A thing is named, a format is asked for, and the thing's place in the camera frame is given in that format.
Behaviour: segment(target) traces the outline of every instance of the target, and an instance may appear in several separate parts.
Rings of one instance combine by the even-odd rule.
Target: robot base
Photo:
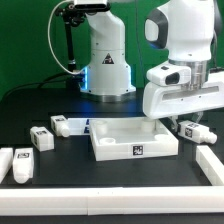
[[[161,87],[148,83],[143,112],[151,119],[195,113],[224,107],[224,72],[209,75],[201,89],[183,91],[181,86]]]
[[[109,103],[109,102],[121,102],[121,101],[134,99],[136,95],[135,93],[136,92],[133,91],[133,92],[129,92],[129,93],[121,94],[121,95],[95,95],[95,94],[81,91],[81,96],[83,98],[87,98],[93,101]]]

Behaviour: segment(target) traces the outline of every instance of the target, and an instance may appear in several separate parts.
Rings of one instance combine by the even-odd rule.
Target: white box
[[[146,117],[90,119],[90,137],[97,161],[178,154],[172,133]]]
[[[45,127],[30,129],[31,141],[40,152],[54,149],[54,136]]]

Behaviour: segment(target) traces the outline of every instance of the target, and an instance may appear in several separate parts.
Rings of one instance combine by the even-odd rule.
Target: black cable
[[[40,85],[40,84],[42,84],[42,83],[44,83],[44,84],[46,84],[46,83],[59,83],[59,82],[65,82],[65,81],[66,81],[66,80],[63,79],[63,80],[49,81],[49,82],[34,82],[34,83],[28,83],[28,84],[23,84],[23,85],[20,85],[20,86],[16,86],[16,87],[14,87],[14,88],[8,90],[8,91],[3,95],[3,97],[2,97],[2,101],[4,101],[5,98],[6,98],[9,94],[13,93],[14,91],[16,91],[17,89],[20,89],[20,88],[24,88],[24,87],[27,87],[27,86]]]
[[[214,31],[214,38],[213,38],[213,52],[212,52],[212,59],[213,59],[213,67],[209,70],[210,73],[217,73],[224,71],[224,68],[218,67],[217,65],[217,48],[218,48],[218,40],[217,34]]]
[[[58,73],[56,75],[52,75],[48,78],[46,78],[43,82],[41,82],[39,85],[38,85],[38,89],[41,89],[46,83],[48,83],[48,81],[51,81],[52,79],[56,79],[56,78],[59,78],[59,77],[62,77],[62,76],[72,76],[71,74],[68,74],[68,73],[65,73],[65,72],[62,72],[62,73]]]
[[[145,86],[147,80],[146,80],[146,76],[145,76],[145,72],[144,72],[142,53],[141,53],[141,49],[140,49],[140,41],[139,41],[139,35],[138,35],[139,30],[138,30],[138,3],[137,3],[137,0],[135,0],[135,24],[136,24],[135,29],[136,29],[137,49],[138,49],[140,67],[141,67],[142,76],[143,76],[143,80],[144,80],[144,86]]]

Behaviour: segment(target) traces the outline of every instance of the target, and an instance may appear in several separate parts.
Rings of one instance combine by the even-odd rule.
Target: label sticker
[[[57,118],[57,119],[55,119],[55,121],[64,121],[65,119],[64,118]]]
[[[195,124],[195,123],[191,123],[188,125],[188,127],[191,127],[191,128],[196,128],[198,127],[199,125],[198,124]]]
[[[114,61],[109,53],[107,54],[106,58],[104,59],[103,64],[114,64]]]
[[[192,138],[192,136],[193,136],[193,130],[190,129],[190,128],[186,128],[185,129],[185,136],[187,136],[189,138]]]
[[[18,154],[18,159],[26,159],[29,158],[30,154],[29,153],[20,153]]]
[[[143,145],[133,146],[133,156],[141,156],[141,155],[143,155]]]
[[[37,136],[34,135],[34,144],[37,145]]]
[[[46,131],[37,131],[36,133],[37,133],[38,135],[46,135],[46,134],[47,134]]]
[[[89,126],[85,127],[84,134],[89,134]]]

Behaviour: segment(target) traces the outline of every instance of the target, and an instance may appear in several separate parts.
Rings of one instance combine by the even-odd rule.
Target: white connector
[[[34,159],[33,148],[16,149],[13,159],[13,175],[19,184],[33,178]]]
[[[70,136],[68,120],[62,115],[51,117],[51,128],[57,136]]]
[[[5,178],[12,166],[13,150],[12,148],[2,148],[0,150],[0,183]]]
[[[31,141],[40,152],[54,149],[54,136],[45,127],[30,129]]]
[[[194,123],[192,121],[183,121],[179,123],[180,131],[178,135],[196,143],[207,142],[214,144],[217,141],[217,135],[209,131],[209,127]]]

